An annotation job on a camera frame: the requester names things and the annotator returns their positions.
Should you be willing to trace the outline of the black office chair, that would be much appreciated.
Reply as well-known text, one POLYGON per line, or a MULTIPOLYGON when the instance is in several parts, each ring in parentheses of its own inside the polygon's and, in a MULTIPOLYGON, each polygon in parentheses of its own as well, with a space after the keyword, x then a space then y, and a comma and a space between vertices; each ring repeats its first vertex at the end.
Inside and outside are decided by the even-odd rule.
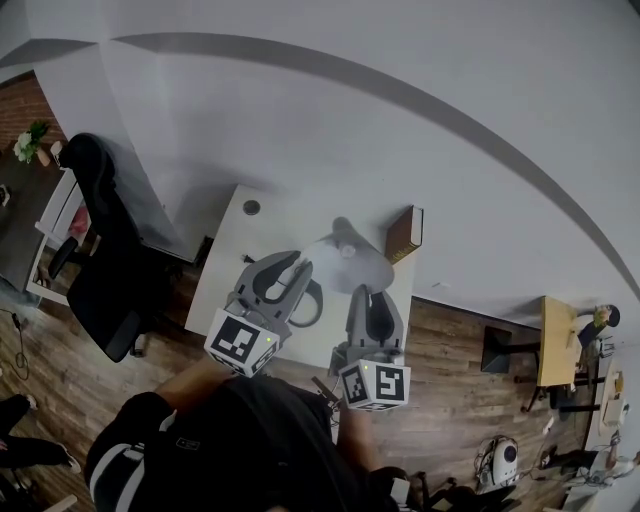
POLYGON ((113 160, 98 137, 73 136, 59 159, 73 172, 100 241, 86 255, 78 252, 75 238, 68 238, 48 273, 55 279, 65 264, 80 266, 66 293, 68 305, 104 354, 119 362, 140 335, 152 330, 166 306, 171 292, 166 261, 143 245, 116 190, 113 160))

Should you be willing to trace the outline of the white round table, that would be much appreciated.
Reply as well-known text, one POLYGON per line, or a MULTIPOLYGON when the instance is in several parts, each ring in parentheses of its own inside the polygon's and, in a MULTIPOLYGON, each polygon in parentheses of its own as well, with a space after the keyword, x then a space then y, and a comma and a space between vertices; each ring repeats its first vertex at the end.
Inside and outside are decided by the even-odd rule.
POLYGON ((624 388, 625 375, 616 352, 608 350, 599 359, 596 383, 593 385, 596 410, 591 412, 587 448, 603 448, 612 438, 620 435, 630 408, 624 388))

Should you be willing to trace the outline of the pink bag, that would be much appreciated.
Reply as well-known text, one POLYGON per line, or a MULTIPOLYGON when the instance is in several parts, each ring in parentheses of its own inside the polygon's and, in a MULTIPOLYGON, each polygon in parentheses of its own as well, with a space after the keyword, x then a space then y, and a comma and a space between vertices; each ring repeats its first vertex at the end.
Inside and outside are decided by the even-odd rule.
POLYGON ((82 238, 86 235, 90 227, 90 216, 85 206, 81 206, 76 211, 71 224, 69 226, 68 234, 75 238, 82 238))

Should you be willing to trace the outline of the brown hardcover book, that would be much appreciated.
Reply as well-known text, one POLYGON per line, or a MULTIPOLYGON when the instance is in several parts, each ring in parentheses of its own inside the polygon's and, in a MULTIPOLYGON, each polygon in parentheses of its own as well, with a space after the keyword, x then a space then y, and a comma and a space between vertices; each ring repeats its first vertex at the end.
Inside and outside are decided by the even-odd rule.
POLYGON ((385 257, 395 265, 423 243, 424 209, 408 207, 387 229, 385 257))

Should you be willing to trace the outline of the white flowers in pink vase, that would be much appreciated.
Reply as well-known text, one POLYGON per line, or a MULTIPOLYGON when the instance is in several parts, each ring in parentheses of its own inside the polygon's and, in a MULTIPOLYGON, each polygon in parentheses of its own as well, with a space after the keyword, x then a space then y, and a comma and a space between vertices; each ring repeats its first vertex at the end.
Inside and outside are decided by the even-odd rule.
POLYGON ((13 151, 20 162, 30 163, 33 156, 40 149, 42 139, 49 130, 46 121, 34 121, 29 129, 18 136, 13 151))

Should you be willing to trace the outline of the black swivel chair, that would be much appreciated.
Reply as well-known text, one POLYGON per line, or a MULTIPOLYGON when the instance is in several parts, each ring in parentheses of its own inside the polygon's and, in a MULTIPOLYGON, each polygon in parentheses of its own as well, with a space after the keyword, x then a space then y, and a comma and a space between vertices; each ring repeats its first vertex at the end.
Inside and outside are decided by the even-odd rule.
POLYGON ((511 497, 515 486, 478 494, 449 478, 444 487, 430 494, 424 472, 410 475, 408 481, 407 512, 513 512, 521 505, 511 497))

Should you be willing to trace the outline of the white round robot device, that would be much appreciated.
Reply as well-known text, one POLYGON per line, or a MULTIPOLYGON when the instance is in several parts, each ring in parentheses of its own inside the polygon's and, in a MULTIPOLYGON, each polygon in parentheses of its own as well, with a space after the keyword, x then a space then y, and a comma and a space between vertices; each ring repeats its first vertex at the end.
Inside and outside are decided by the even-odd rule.
POLYGON ((480 486, 510 485, 518 479, 518 445, 512 438, 496 436, 478 455, 476 478, 480 486))

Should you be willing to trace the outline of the person's right forearm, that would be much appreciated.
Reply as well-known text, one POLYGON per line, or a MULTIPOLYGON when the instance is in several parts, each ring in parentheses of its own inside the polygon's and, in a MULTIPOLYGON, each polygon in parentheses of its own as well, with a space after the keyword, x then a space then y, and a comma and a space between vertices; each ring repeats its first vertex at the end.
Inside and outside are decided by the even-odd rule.
POLYGON ((370 412, 350 409, 346 403, 342 403, 336 446, 353 468, 373 472, 383 467, 370 412))

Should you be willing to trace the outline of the white desk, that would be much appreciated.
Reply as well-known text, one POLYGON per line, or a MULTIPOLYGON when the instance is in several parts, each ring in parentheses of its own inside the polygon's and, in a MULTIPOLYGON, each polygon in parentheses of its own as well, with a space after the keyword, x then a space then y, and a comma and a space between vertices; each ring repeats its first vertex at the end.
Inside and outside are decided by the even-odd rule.
MULTIPOLYGON (((349 219, 355 229, 383 254, 384 231, 369 221, 332 213, 325 206, 306 199, 291 199, 238 187, 211 246, 189 310, 187 328, 207 338, 216 310, 224 309, 231 295, 237 294, 236 283, 250 263, 283 251, 299 251, 301 255, 305 248, 329 234, 332 222, 337 217, 349 219), (244 202, 251 199, 261 204, 261 211, 255 216, 246 215, 242 209, 244 202)), ((281 274, 281 284, 288 280, 294 263, 281 274)), ((394 281, 385 291, 394 301, 403 322, 400 345, 380 346, 369 337, 368 312, 373 293, 368 292, 364 346, 398 348, 404 353, 415 263, 412 258, 406 258, 392 265, 392 268, 394 281)), ((306 321, 313 318, 315 313, 316 303, 305 293, 292 319, 306 321)), ((349 344, 346 324, 338 301, 332 299, 324 307, 320 321, 313 326, 297 328, 288 322, 291 336, 274 357, 323 368, 330 373, 333 349, 341 344, 349 344)))

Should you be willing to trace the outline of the yellow table with black base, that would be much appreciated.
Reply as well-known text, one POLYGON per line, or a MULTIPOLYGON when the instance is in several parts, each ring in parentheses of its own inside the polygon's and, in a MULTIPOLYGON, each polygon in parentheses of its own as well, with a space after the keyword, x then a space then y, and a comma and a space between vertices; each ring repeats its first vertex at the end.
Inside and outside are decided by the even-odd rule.
POLYGON ((576 309, 549 296, 540 299, 541 330, 535 342, 514 342, 513 333, 487 326, 484 331, 481 371, 490 374, 507 374, 511 356, 533 354, 537 378, 516 375, 515 383, 536 382, 535 391, 528 406, 521 408, 529 413, 533 406, 546 396, 549 387, 566 386, 574 381, 582 346, 575 327, 576 309))

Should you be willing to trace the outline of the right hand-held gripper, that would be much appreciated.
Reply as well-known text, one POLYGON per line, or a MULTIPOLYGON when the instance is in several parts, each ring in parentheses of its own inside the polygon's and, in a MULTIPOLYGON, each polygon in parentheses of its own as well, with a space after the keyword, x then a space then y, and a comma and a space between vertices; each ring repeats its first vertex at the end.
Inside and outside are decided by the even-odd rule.
MULTIPOLYGON (((333 349, 330 374, 338 377, 343 400, 350 409, 384 411, 405 406, 409 401, 411 369, 404 364, 404 353, 398 348, 364 346, 368 307, 367 287, 360 285, 351 296, 347 317, 350 345, 333 349)), ((386 291, 370 296, 368 335, 380 346, 400 345, 403 322, 386 291)))

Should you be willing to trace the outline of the person's left forearm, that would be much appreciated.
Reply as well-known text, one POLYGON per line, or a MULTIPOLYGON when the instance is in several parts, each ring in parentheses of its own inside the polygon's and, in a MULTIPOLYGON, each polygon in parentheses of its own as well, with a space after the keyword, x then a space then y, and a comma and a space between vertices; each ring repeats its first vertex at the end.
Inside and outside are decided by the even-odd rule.
POLYGON ((213 392, 236 374, 225 365, 205 355, 158 386, 154 393, 178 416, 204 404, 213 392))

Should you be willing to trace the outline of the person's black shirt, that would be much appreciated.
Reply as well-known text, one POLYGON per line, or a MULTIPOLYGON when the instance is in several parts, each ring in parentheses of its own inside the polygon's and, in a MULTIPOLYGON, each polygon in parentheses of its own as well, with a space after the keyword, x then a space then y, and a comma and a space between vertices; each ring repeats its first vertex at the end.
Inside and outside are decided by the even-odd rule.
POLYGON ((265 376, 231 378, 189 412, 134 396, 91 447, 85 479, 97 512, 399 512, 339 453, 319 396, 265 376))

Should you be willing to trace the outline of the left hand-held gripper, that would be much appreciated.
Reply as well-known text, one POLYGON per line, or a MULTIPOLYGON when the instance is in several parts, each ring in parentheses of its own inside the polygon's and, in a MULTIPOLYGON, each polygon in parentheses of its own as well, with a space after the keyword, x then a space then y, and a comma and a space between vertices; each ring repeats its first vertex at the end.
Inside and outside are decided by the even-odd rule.
POLYGON ((283 284, 281 274, 300 257, 299 251, 273 253, 250 263, 240 275, 224 309, 217 309, 204 350, 234 373, 253 377, 291 336, 288 322, 299 306, 313 274, 313 264, 297 265, 283 284))

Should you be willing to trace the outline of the grey hair dryer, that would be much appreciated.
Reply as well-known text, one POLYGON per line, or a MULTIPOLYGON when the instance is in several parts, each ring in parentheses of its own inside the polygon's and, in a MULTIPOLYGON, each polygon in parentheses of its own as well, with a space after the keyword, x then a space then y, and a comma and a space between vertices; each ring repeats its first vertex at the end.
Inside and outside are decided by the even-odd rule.
POLYGON ((291 319, 289 323, 297 328, 309 328, 320 321, 332 299, 338 301, 344 320, 349 321, 354 292, 363 287, 369 293, 381 293, 394 281, 391 263, 345 217, 335 218, 329 234, 302 251, 292 274, 308 266, 312 275, 305 293, 315 301, 316 313, 306 321, 291 319))

